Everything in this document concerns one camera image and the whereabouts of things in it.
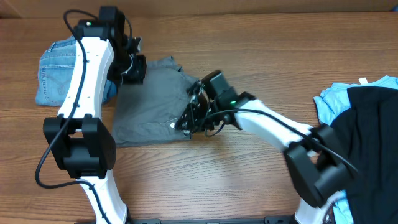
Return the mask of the grey shorts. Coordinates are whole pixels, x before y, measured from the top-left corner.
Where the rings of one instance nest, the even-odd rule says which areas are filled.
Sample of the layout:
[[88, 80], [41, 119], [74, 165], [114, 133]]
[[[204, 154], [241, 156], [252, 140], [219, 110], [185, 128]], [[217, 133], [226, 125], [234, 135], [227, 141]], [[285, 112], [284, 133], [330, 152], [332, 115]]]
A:
[[191, 140], [176, 130], [190, 97], [187, 89], [198, 79], [186, 74], [173, 57], [147, 62], [143, 84], [118, 90], [111, 134], [118, 147], [146, 146]]

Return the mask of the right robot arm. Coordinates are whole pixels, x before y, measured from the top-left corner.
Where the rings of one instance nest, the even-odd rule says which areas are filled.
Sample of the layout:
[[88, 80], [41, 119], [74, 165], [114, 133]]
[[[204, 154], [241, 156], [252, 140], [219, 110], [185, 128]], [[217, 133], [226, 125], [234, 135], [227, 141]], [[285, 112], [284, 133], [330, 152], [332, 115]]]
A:
[[286, 223], [334, 223], [333, 206], [343, 189], [358, 175], [333, 128], [292, 121], [268, 108], [254, 95], [237, 94], [220, 70], [209, 73], [187, 89], [190, 102], [174, 128], [189, 134], [218, 134], [233, 125], [278, 149], [285, 159], [294, 189], [301, 200]]

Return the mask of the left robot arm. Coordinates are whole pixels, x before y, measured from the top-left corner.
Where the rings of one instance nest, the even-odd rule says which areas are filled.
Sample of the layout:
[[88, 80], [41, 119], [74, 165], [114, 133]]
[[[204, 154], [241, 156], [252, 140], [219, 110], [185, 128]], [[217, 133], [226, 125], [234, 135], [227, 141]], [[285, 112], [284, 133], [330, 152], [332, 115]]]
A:
[[44, 120], [49, 146], [35, 171], [45, 189], [80, 185], [95, 223], [132, 223], [113, 175], [116, 143], [102, 122], [106, 82], [141, 85], [146, 75], [141, 38], [124, 33], [129, 23], [116, 6], [102, 6], [98, 16], [88, 14], [69, 27], [76, 40], [72, 80], [58, 115]]

